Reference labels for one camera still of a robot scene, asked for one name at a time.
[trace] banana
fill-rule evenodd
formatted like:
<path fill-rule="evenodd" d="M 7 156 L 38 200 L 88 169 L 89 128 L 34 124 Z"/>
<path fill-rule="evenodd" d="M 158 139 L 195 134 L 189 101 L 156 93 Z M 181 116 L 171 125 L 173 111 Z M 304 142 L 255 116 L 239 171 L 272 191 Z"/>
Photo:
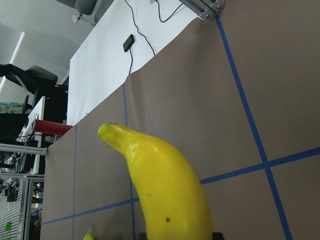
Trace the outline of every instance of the banana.
<path fill-rule="evenodd" d="M 212 240 L 205 191 L 174 146 L 116 123 L 102 125 L 98 136 L 126 158 L 148 240 Z"/>

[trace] white table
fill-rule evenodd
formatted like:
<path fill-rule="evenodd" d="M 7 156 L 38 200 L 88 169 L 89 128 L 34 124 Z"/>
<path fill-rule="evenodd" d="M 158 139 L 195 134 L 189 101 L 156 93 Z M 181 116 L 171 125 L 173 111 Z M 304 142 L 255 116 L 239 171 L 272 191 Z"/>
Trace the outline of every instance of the white table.
<path fill-rule="evenodd" d="M 46 100 L 46 97 L 43 96 L 39 100 L 39 102 L 34 106 L 32 111 L 29 113 L 28 125 L 26 127 L 23 127 L 23 129 L 22 129 L 22 136 L 21 136 L 22 140 L 25 139 L 25 137 L 23 137 L 23 136 L 27 136 L 27 135 L 30 135 L 30 134 L 33 133 L 33 122 L 34 122 L 34 120 L 36 120 L 36 119 L 43 120 L 44 119 L 45 100 Z M 38 141 L 38 147 L 40 148 L 41 147 L 41 140 L 42 140 L 42 136 L 41 136 L 42 133 L 41 132 L 35 132 L 34 134 L 36 134 L 34 136 L 34 140 Z M 35 155 L 35 159 L 34 159 L 33 168 L 31 168 L 30 174 L 38 174 L 39 163 L 40 163 L 40 155 L 36 154 Z"/>
<path fill-rule="evenodd" d="M 128 0 L 136 24 L 158 53 L 198 16 L 182 6 L 166 23 L 158 17 L 158 6 L 150 0 Z M 161 1 L 161 17 L 167 18 L 181 4 Z M 125 1 L 114 1 L 70 60 L 67 124 L 75 125 L 123 84 L 129 74 L 130 52 L 123 43 L 133 34 L 134 72 L 154 55 L 144 37 L 137 33 L 132 13 Z"/>

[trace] metal bracket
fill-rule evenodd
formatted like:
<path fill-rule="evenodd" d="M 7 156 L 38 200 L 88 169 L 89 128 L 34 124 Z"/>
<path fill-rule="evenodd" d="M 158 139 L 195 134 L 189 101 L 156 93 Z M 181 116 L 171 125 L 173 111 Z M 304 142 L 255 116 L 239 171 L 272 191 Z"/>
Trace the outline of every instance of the metal bracket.
<path fill-rule="evenodd" d="M 189 9 L 195 12 L 202 20 L 216 15 L 226 5 L 227 0 L 179 0 Z"/>

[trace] gray wall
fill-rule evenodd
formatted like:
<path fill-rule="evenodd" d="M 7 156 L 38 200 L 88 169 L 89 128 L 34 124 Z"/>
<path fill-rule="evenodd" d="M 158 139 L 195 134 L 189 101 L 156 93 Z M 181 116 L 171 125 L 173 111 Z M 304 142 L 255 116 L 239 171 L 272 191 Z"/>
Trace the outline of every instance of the gray wall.
<path fill-rule="evenodd" d="M 71 57 L 93 27 L 85 21 L 75 24 L 76 10 L 55 0 L 5 0 L 0 9 L 1 24 L 25 32 L 14 65 L 22 69 L 38 65 L 63 81 Z"/>

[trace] green object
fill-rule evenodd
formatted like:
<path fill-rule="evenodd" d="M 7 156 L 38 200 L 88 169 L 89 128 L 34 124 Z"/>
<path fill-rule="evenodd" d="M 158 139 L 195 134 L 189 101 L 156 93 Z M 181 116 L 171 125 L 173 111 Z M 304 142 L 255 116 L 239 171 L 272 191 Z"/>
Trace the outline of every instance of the green object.
<path fill-rule="evenodd" d="M 5 231 L 9 231 L 11 229 L 11 222 L 7 221 L 5 224 L 4 224 L 4 230 Z"/>

